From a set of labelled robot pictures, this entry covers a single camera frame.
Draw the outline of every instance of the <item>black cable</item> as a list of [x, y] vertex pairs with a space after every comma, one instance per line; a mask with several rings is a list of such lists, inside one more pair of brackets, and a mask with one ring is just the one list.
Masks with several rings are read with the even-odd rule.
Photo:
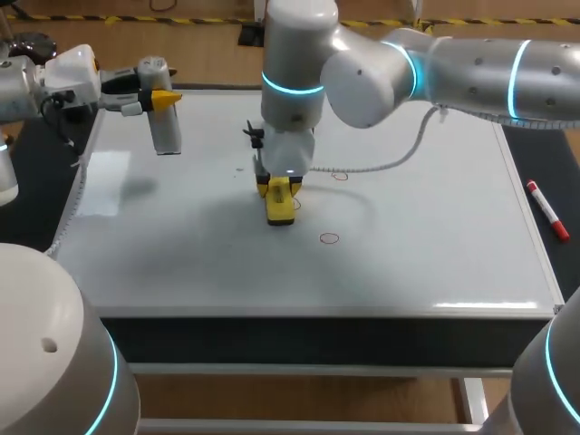
[[173, 0], [173, 5], [162, 8], [162, 9], [157, 9], [156, 7], [153, 6], [153, 0], [149, 0], [149, 9], [151, 10], [151, 12], [168, 12], [171, 9], [174, 9], [177, 5], [178, 5], [178, 0]]
[[14, 9], [14, 11], [16, 12], [16, 15], [18, 16], [18, 18], [20, 18], [21, 20], [28, 20], [31, 18], [31, 16], [20, 6], [12, 3], [10, 5], [10, 7], [12, 7]]
[[[52, 123], [48, 116], [46, 116], [46, 105], [51, 103], [54, 109], [54, 113], [56, 114], [56, 124]], [[61, 95], [49, 95], [48, 97], [44, 98], [44, 100], [40, 103], [40, 115], [43, 118], [44, 123], [51, 129], [56, 136], [60, 140], [62, 140], [65, 144], [70, 145], [74, 152], [78, 154], [77, 149], [74, 147], [74, 142], [68, 138], [63, 133], [63, 128], [61, 124], [61, 113], [59, 110], [64, 106], [64, 98]]]

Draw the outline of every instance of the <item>yellow object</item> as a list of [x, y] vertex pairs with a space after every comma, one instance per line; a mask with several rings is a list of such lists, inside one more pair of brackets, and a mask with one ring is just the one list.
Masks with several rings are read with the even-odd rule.
[[290, 193], [292, 194], [292, 197], [296, 196], [296, 193], [298, 193], [298, 190], [300, 190], [301, 187], [302, 183], [290, 183]]
[[268, 183], [265, 201], [269, 225], [294, 224], [295, 211], [290, 191], [290, 178], [272, 177]]
[[151, 93], [151, 103], [153, 104], [153, 110], [164, 111], [168, 107], [181, 100], [182, 96], [183, 95], [180, 93], [171, 91], [153, 91]]
[[266, 193], [268, 191], [268, 185], [267, 184], [257, 184], [257, 191], [260, 194], [260, 197], [264, 198], [266, 196]]

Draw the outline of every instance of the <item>red circle mark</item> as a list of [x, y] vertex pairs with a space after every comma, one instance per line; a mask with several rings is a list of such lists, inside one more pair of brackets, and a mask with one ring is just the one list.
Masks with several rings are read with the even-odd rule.
[[338, 236], [338, 234], [335, 233], [323, 233], [320, 235], [319, 239], [325, 245], [334, 245], [341, 238]]
[[348, 179], [348, 174], [346, 172], [333, 172], [333, 179], [336, 181], [346, 181]]

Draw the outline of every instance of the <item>red marker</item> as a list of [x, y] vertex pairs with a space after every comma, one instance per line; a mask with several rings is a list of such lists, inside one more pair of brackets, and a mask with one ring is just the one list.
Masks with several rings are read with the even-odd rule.
[[562, 222], [560, 222], [560, 219], [558, 219], [558, 216], [556, 215], [554, 210], [548, 204], [546, 197], [540, 191], [536, 182], [530, 179], [527, 181], [526, 187], [529, 190], [529, 193], [532, 194], [532, 197], [534, 197], [540, 208], [542, 208], [542, 211], [546, 215], [547, 220], [550, 221], [550, 224], [552, 225], [552, 228], [556, 232], [556, 235], [558, 236], [560, 241], [567, 242], [568, 240], [570, 240], [570, 235], [564, 228]]

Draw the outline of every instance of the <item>table surface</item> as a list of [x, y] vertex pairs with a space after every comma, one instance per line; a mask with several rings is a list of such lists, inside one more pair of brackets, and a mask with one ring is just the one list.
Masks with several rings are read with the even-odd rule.
[[[408, 103], [355, 130], [327, 107], [314, 163], [395, 160], [427, 109]], [[103, 116], [58, 256], [103, 316], [548, 318], [562, 303], [490, 123], [453, 112], [398, 169], [310, 173], [295, 224], [270, 227], [241, 131], [260, 120], [259, 92], [187, 92], [181, 156], [155, 156], [144, 117]], [[323, 233], [340, 240], [322, 244]]]

